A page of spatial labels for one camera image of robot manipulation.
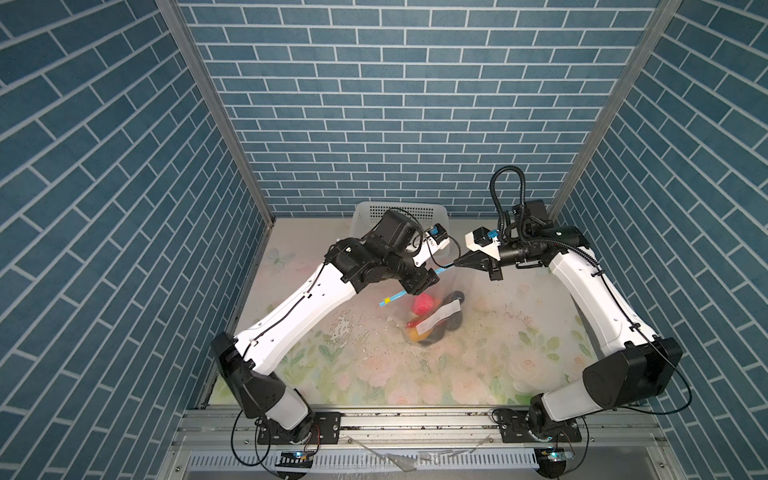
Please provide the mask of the pink cracked ball food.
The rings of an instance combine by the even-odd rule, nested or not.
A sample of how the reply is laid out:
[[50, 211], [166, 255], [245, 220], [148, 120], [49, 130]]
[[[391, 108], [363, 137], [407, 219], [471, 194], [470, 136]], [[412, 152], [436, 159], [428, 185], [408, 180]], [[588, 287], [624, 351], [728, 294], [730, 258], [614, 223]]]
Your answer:
[[432, 311], [434, 305], [434, 298], [427, 293], [422, 293], [413, 298], [411, 303], [411, 313], [417, 317], [425, 316]]

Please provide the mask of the red chili pepper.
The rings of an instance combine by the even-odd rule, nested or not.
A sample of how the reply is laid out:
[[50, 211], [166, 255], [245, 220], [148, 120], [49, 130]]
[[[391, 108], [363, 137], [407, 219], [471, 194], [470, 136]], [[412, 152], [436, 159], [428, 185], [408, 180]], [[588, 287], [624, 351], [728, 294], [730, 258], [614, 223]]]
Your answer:
[[419, 325], [421, 325], [422, 323], [425, 323], [426, 321], [427, 321], [426, 317], [417, 318], [417, 319], [409, 321], [406, 324], [406, 327], [409, 328], [409, 329], [417, 328]]

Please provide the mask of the clear zip top bag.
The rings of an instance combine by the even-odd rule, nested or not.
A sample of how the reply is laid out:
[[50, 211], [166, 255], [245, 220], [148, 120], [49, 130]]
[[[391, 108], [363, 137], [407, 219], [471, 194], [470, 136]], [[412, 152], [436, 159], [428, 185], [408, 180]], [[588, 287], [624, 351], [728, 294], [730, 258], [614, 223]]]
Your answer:
[[423, 348], [456, 333], [469, 317], [473, 272], [456, 267], [435, 271], [439, 281], [423, 293], [411, 295], [401, 289], [376, 303], [395, 322], [406, 341]]

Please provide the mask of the yellow lemon food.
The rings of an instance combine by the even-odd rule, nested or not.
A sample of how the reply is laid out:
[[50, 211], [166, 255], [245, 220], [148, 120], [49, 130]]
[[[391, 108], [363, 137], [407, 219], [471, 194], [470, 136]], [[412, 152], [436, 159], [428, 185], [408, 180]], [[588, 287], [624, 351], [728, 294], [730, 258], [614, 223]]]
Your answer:
[[407, 328], [406, 332], [408, 334], [408, 338], [412, 342], [423, 342], [425, 341], [433, 332], [432, 329], [424, 330], [423, 332], [420, 332], [417, 328]]

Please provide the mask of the black avocado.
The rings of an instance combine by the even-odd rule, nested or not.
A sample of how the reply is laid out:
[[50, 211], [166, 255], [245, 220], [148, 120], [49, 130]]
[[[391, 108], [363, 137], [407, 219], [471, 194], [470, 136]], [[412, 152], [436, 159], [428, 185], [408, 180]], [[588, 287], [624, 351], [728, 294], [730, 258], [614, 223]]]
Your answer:
[[455, 331], [455, 330], [459, 329], [461, 327], [462, 323], [463, 323], [463, 313], [462, 313], [462, 310], [461, 310], [461, 305], [465, 301], [465, 294], [463, 292], [461, 292], [461, 293], [463, 295], [462, 302], [459, 302], [458, 300], [456, 300], [456, 301], [458, 301], [458, 305], [459, 305], [458, 310], [453, 312], [453, 313], [451, 313], [444, 320], [445, 328], [446, 328], [447, 331]]
[[445, 335], [446, 335], [445, 326], [439, 325], [436, 328], [434, 328], [425, 339], [420, 340], [419, 344], [424, 347], [434, 345], [440, 342], [445, 337]]

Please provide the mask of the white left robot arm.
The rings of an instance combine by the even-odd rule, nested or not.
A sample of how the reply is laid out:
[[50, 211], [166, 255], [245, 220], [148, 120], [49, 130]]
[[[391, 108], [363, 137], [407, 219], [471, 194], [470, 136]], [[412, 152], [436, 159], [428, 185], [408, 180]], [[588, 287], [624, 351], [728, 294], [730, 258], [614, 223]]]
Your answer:
[[441, 224], [423, 228], [405, 210], [390, 208], [362, 237], [331, 245], [302, 286], [267, 316], [235, 335], [218, 334], [211, 351], [243, 414], [277, 425], [289, 443], [306, 441], [314, 413], [277, 376], [282, 359], [328, 313], [371, 284], [395, 280], [409, 295], [435, 285], [438, 274], [426, 263], [449, 243]]

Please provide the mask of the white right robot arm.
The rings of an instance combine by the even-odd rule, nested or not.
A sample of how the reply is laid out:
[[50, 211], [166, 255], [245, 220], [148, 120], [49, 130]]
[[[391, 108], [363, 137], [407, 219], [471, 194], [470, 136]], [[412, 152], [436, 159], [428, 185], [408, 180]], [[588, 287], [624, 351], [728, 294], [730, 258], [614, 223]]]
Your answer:
[[502, 279], [503, 268], [546, 268], [567, 289], [590, 333], [598, 359], [579, 379], [531, 400], [531, 434], [543, 441], [573, 420], [661, 395], [678, 374], [683, 350], [647, 325], [609, 280], [585, 235], [574, 226], [556, 226], [541, 202], [503, 212], [495, 229], [466, 234], [460, 268]]

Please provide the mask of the aluminium corner post right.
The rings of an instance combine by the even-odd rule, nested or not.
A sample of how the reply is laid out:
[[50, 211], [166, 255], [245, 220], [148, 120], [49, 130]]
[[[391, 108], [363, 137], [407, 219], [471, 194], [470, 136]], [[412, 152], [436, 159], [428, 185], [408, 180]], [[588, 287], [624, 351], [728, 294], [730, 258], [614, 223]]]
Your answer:
[[554, 200], [549, 206], [548, 213], [551, 219], [556, 220], [563, 211], [567, 200], [591, 163], [598, 146], [681, 4], [681, 0], [662, 0], [651, 14], [638, 44], [629, 55], [605, 105], [598, 113], [592, 129], [585, 137], [581, 150], [575, 156], [570, 170], [565, 175]]

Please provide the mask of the aluminium corner post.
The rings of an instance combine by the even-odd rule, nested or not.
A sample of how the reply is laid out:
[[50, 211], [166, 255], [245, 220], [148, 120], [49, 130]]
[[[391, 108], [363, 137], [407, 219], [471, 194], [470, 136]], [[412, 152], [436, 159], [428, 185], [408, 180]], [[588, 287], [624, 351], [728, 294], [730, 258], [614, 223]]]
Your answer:
[[216, 90], [202, 55], [196, 46], [179, 3], [171, 0], [157, 0], [156, 5], [187, 65], [195, 85], [198, 87], [198, 90], [210, 111], [214, 123], [233, 158], [235, 166], [250, 192], [251, 198], [264, 218], [267, 228], [272, 229], [275, 223], [275, 217], [270, 211], [268, 202], [258, 185], [256, 176], [246, 157], [241, 142], [237, 137], [232, 122], [229, 119], [226, 108]]
[[581, 150], [575, 156], [570, 170], [565, 175], [554, 200], [549, 206], [548, 213], [551, 219], [556, 220], [563, 211], [567, 200], [591, 163], [598, 146], [681, 4], [681, 0], [662, 0], [651, 14], [638, 44], [629, 55], [605, 105], [598, 113], [592, 129], [585, 137]]

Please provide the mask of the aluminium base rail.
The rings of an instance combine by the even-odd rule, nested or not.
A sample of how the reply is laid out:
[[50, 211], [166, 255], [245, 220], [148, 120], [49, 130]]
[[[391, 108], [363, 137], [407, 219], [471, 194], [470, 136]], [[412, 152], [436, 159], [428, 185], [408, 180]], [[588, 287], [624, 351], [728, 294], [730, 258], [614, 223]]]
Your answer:
[[187, 411], [163, 479], [680, 479], [658, 422], [631, 412], [533, 437], [519, 408], [330, 407], [307, 446], [265, 440], [233, 408]]

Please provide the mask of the aluminium corner post left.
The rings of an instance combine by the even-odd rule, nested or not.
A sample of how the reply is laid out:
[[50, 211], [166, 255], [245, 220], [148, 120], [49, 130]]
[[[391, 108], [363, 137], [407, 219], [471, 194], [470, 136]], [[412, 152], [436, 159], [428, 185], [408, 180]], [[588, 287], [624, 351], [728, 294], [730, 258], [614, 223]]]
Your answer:
[[214, 123], [233, 158], [235, 166], [250, 192], [251, 198], [264, 218], [267, 228], [272, 229], [275, 223], [275, 217], [270, 211], [268, 202], [258, 185], [256, 176], [246, 157], [241, 142], [237, 137], [232, 122], [229, 119], [226, 108], [216, 90], [202, 55], [196, 46], [179, 3], [171, 0], [157, 0], [156, 5], [187, 65], [195, 85], [198, 87], [198, 90], [210, 111]]

